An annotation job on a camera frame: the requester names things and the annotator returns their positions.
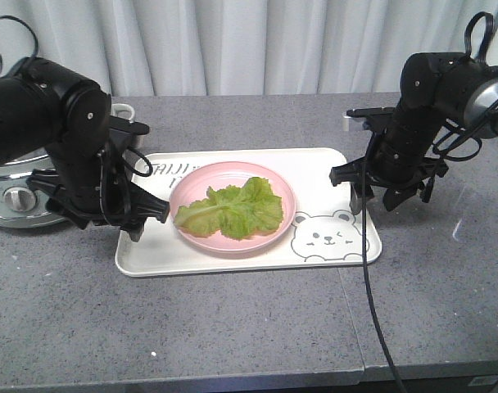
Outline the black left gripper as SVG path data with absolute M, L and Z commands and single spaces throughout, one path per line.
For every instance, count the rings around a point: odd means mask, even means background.
M 88 224 L 117 226 L 138 242 L 147 218 L 165 223 L 170 203 L 130 182 L 123 158 L 110 144 L 91 147 L 88 154 L 64 142 L 46 146 L 52 169 L 35 169 L 26 183 L 43 192 L 46 210 L 80 229 Z

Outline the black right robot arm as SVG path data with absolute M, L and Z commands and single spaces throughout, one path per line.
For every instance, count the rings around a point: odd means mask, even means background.
M 498 66 L 468 53 L 416 53 L 401 73 L 394 108 L 349 110 L 372 135 L 363 157 L 330 173 L 333 185 L 351 185 L 351 212 L 359 214 L 385 188 L 383 204 L 394 210 L 419 194 L 430 200 L 451 151 L 469 139 L 498 137 Z

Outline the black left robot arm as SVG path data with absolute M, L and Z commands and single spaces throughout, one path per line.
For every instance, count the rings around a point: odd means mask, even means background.
M 53 61 L 25 58 L 0 79 L 0 166 L 44 149 L 52 169 L 26 182 L 48 197 L 47 211 L 78 228 L 109 224 L 136 242 L 147 219 L 166 221 L 169 202 L 133 183 L 124 157 L 148 132 L 114 116 L 98 83 Z

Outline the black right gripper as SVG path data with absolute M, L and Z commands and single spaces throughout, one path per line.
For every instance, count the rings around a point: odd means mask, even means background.
M 388 126 L 372 134 L 359 160 L 360 180 L 351 183 L 351 213 L 358 215 L 374 198 L 373 185 L 386 189 L 383 205 L 387 211 L 418 193 L 428 201 L 434 179 L 448 170 L 443 159 L 426 157 L 444 123 L 444 116 L 432 108 L 395 108 Z

